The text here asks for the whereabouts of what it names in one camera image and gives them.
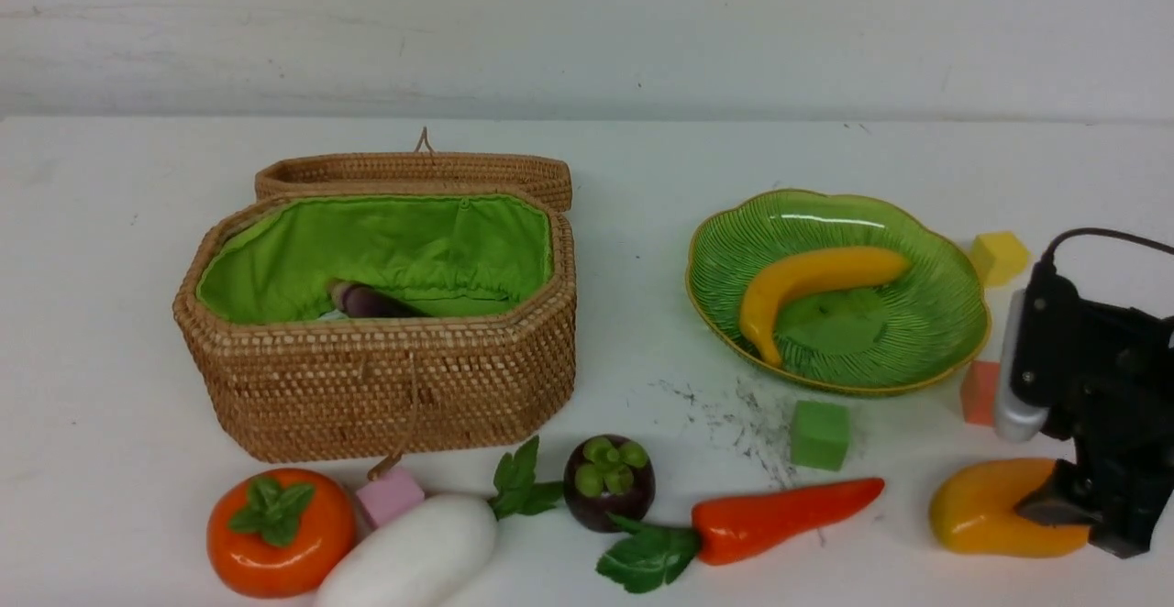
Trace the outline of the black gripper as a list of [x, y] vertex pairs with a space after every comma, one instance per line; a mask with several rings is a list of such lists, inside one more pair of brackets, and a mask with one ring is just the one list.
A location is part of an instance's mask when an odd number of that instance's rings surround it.
[[1070, 440], [1016, 515], [1040, 526], [1087, 526], [1113, 557], [1151, 549], [1170, 498], [1170, 321], [1082, 299], [1050, 263], [1024, 288], [1013, 383], [1051, 407], [1041, 436]]

